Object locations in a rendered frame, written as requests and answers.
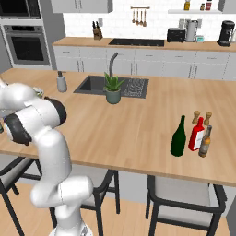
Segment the dark grey sink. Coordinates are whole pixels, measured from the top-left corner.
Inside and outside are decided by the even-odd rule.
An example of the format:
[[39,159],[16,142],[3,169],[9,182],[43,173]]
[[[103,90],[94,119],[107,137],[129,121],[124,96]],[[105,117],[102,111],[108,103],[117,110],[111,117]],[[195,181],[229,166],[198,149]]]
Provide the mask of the dark grey sink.
[[[119,77],[118,81],[124,81],[121,85],[121,96],[144,99],[148,91],[147,78]],[[104,95],[106,79],[102,76],[87,76],[75,89],[75,93]]]

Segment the white wall shelf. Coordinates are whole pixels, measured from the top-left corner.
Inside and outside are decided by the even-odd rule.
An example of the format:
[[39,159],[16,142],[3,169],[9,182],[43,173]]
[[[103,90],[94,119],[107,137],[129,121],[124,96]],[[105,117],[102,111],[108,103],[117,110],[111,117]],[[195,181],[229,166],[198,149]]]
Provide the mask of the white wall shelf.
[[170,9],[168,10],[168,14],[222,14],[219,10],[198,10],[198,9],[190,9],[190,10],[182,10],[182,9]]

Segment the red bottle white label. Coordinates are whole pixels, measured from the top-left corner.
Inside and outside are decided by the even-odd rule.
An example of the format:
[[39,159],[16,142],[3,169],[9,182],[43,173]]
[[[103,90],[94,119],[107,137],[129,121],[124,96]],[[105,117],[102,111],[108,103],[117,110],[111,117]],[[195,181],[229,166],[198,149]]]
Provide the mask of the red bottle white label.
[[203,117],[198,119],[197,125],[193,128],[192,134],[190,137],[190,141],[188,147],[190,150],[195,151],[200,148],[201,141],[204,135],[205,128],[203,126]]

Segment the black hob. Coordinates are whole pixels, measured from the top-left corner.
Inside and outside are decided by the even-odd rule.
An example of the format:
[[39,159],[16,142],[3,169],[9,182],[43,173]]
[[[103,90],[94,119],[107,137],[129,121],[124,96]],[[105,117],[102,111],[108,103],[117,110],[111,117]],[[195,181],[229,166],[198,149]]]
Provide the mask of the black hob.
[[157,46],[163,47],[164,40],[151,40],[151,39],[120,39],[114,38],[109,45],[128,45],[128,46]]

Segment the black frame grey chair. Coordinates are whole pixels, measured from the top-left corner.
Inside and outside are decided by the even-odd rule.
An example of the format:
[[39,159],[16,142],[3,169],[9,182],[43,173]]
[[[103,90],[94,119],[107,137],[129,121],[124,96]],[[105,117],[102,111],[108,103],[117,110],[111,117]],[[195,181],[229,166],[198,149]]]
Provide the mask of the black frame grey chair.
[[[27,174],[26,170],[35,162],[39,171],[39,175]],[[19,195],[19,191],[16,187],[16,182],[19,178],[25,178],[30,180],[39,180],[42,176],[41,164],[37,159],[31,159],[26,157],[17,157],[9,164],[7,164],[2,170],[0,170],[0,195],[3,197],[7,210],[13,219],[15,227],[19,236],[24,236],[24,232],[20,226],[17,215],[7,195],[9,190],[13,190],[15,195]]]
[[213,185],[217,206],[210,205],[209,183],[197,183],[166,177],[147,177],[146,218],[150,202],[153,210],[148,236],[155,236],[158,222],[196,230],[215,236],[227,196],[222,185]]
[[101,204],[107,192],[115,194],[116,213],[120,213],[119,173],[117,170],[95,169],[86,172],[86,175],[92,179],[94,189],[91,199],[86,200],[81,207],[96,212],[98,233],[103,236]]

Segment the grey tap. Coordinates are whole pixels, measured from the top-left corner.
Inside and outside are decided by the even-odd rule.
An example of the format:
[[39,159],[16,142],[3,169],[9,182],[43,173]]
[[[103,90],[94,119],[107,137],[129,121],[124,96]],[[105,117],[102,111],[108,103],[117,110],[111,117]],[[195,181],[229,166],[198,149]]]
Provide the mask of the grey tap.
[[112,77],[113,62],[117,56],[118,56],[118,53],[115,53],[110,60],[110,63],[109,63],[109,76],[110,77]]

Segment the wooden knife block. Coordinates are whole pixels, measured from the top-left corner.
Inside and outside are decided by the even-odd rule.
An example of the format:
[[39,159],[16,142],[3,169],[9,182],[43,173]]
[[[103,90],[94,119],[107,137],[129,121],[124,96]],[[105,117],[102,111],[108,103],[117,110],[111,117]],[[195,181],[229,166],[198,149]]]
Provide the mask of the wooden knife block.
[[98,22],[92,22],[92,27],[93,27],[93,34],[94,34],[94,39],[95,40],[101,40],[102,39],[102,33],[100,26]]

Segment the dark green glass bottle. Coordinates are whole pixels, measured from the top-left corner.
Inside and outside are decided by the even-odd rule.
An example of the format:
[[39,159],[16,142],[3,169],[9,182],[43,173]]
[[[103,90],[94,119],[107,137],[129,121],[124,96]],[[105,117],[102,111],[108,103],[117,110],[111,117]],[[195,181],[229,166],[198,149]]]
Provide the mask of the dark green glass bottle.
[[184,131],[185,116],[181,117],[181,121],[171,140],[171,154],[175,157],[180,157],[183,154],[186,135]]

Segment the green potted plant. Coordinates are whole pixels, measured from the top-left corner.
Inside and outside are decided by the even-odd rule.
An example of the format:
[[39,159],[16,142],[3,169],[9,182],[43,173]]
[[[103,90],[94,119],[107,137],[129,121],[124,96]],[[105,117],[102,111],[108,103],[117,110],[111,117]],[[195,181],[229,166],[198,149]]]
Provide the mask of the green potted plant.
[[124,83],[124,80],[119,80],[118,77],[110,77],[105,73],[105,95],[106,101],[110,104],[117,104],[121,100],[121,86]]

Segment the grey soap dispenser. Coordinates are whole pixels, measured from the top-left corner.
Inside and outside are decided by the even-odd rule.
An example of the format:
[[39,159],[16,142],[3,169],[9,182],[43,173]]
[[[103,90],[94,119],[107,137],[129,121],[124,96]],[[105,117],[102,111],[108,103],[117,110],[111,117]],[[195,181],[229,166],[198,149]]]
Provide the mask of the grey soap dispenser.
[[57,89],[59,92],[66,92],[67,91],[65,77],[63,76],[63,73],[61,71],[58,71]]

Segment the steel kettle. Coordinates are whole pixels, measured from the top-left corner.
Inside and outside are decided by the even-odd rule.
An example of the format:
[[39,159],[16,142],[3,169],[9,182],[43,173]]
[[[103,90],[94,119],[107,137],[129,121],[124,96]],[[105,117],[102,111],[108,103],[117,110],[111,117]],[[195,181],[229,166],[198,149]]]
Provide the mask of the steel kettle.
[[198,27],[198,21],[197,20],[188,20],[186,25],[186,38],[185,40],[187,42],[193,42],[195,40],[195,34]]

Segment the brown glass bottle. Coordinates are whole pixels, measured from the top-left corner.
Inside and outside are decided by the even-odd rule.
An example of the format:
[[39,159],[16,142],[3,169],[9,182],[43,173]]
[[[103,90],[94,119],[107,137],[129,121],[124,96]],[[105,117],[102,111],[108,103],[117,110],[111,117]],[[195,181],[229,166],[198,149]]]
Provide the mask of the brown glass bottle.
[[206,133],[202,139],[201,146],[198,151],[198,155],[202,158],[204,158],[207,155],[208,148],[210,145],[210,134],[211,134],[212,126],[209,125],[207,127]]

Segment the grey base cupboards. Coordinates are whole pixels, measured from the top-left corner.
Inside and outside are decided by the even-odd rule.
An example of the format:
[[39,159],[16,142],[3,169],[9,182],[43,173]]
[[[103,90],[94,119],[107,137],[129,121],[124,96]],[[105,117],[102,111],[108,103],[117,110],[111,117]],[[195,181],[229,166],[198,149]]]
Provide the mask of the grey base cupboards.
[[54,46],[58,70],[236,81],[236,53]]

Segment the grey wall cupboard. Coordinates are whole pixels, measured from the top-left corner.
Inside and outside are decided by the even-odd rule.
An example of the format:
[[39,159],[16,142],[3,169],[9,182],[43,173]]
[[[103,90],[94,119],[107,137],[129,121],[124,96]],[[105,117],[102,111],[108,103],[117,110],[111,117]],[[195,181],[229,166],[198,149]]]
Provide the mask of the grey wall cupboard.
[[218,10],[223,14],[236,14],[236,0],[219,0]]

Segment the black coffee machine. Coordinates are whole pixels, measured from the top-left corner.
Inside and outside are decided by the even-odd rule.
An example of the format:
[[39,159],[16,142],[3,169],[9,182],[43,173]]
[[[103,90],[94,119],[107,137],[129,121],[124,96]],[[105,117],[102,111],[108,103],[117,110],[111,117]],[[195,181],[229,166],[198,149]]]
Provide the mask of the black coffee machine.
[[217,44],[219,46],[230,47],[230,35],[235,27],[235,23],[231,20],[224,20],[221,24],[221,32]]

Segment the steel microwave oven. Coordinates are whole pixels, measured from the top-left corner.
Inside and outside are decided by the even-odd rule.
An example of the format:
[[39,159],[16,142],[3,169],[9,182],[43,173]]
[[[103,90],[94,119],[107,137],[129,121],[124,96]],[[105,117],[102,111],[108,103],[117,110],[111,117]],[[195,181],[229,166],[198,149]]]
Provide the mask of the steel microwave oven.
[[0,0],[2,18],[41,18],[38,0]]

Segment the grey wall cupboards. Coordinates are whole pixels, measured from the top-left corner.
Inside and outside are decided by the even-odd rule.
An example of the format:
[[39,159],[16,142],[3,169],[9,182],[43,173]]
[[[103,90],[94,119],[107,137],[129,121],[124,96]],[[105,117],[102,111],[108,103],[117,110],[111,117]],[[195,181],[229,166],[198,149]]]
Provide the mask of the grey wall cupboards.
[[51,0],[54,13],[111,13],[112,0]]

